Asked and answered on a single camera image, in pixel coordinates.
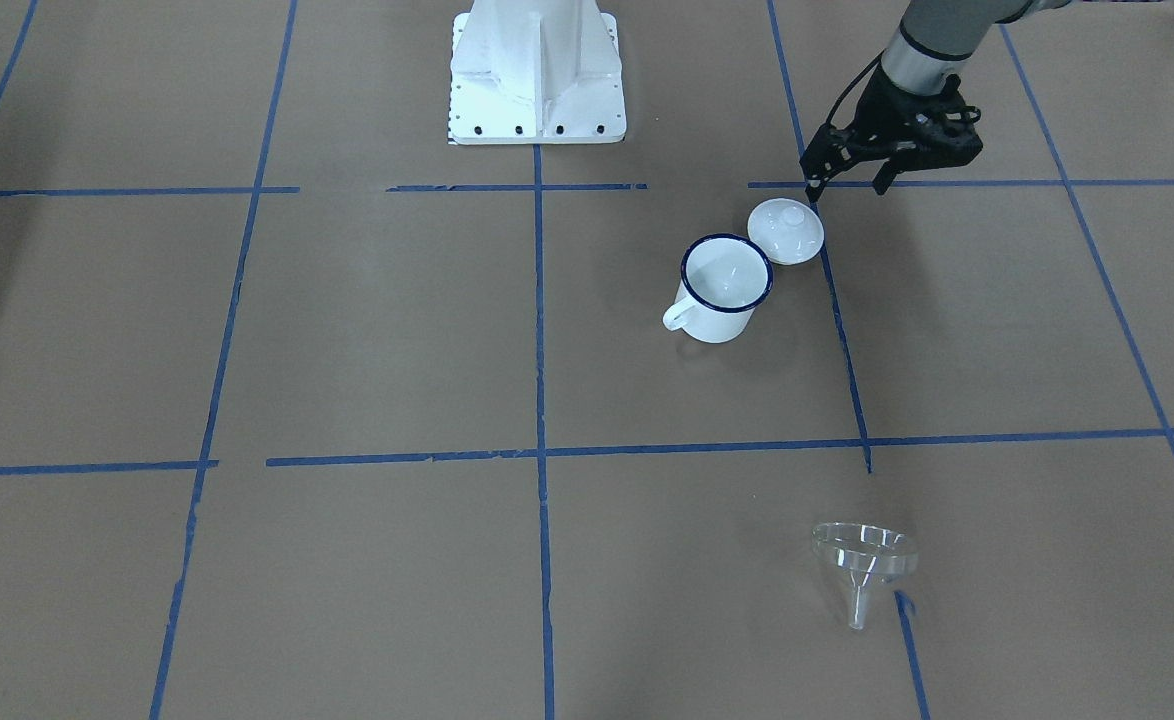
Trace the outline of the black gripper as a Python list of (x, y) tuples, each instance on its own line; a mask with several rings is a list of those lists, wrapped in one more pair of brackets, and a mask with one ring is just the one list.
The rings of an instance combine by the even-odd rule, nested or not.
[(805, 176), (807, 202), (816, 204), (826, 186), (861, 161), (888, 159), (872, 177), (876, 196), (884, 196), (904, 173), (906, 152), (925, 149), (936, 137), (936, 94), (915, 94), (893, 83), (879, 61), (872, 63), (869, 81), (857, 101), (855, 117), (841, 129), (825, 122), (802, 152), (799, 167)]

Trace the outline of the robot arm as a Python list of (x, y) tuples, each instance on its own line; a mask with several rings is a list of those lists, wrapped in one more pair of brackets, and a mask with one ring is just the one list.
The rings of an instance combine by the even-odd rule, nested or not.
[(846, 90), (799, 159), (808, 202), (839, 174), (876, 161), (872, 190), (884, 195), (904, 173), (966, 167), (984, 149), (983, 113), (963, 99), (962, 69), (997, 26), (1062, 1), (912, 1), (893, 36)]

